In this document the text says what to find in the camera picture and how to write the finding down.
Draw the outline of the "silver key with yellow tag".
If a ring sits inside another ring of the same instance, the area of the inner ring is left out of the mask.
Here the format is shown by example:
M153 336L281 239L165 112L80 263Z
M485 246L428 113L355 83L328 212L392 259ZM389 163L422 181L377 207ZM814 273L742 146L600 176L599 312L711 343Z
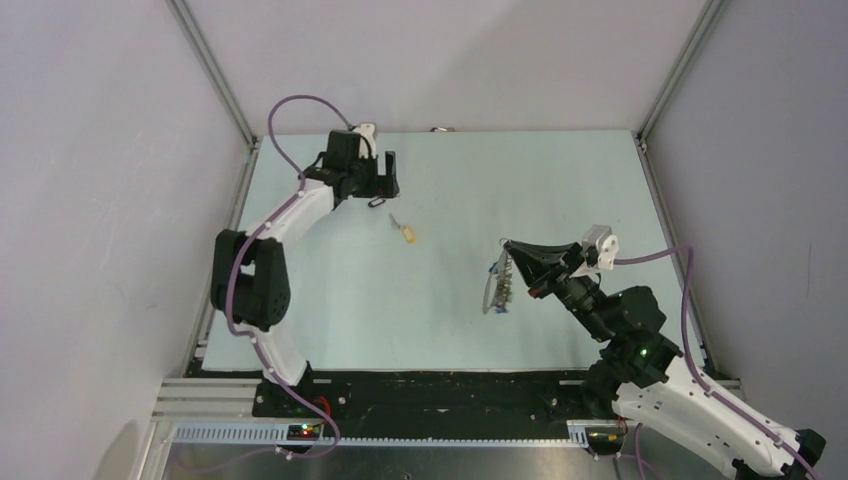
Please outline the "silver key with yellow tag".
M389 219L392 227L396 230L402 230L403 225L395 218L393 214L389 214Z

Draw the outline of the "yellow key tag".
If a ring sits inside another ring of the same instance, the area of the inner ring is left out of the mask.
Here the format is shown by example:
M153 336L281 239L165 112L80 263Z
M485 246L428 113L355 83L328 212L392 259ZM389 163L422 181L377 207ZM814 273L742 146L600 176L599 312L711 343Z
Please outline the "yellow key tag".
M415 232L408 226L403 226L401 228L401 233L403 235L404 240L409 244L414 244L416 242L416 234Z

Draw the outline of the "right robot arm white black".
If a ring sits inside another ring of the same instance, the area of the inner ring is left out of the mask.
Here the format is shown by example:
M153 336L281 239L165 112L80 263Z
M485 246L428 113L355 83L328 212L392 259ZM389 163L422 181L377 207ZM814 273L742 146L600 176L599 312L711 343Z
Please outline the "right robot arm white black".
M825 439L769 420L698 367L687 346L660 329L653 291L606 294L591 274L616 264L610 247L503 243L535 299L555 296L603 344L581 385L591 416L620 416L696 454L730 479L816 479Z

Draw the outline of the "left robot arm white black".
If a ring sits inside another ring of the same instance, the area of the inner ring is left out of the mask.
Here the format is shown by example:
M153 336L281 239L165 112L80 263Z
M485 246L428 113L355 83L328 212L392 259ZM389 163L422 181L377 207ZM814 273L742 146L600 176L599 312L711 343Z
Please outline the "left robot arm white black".
M277 402L292 416L312 411L316 390L301 380L308 360L282 326L292 300L286 250L349 198L377 205L399 195L396 155L378 152L376 139L373 123L331 131L293 194L254 226L215 239L211 305L252 345L264 377L282 385Z

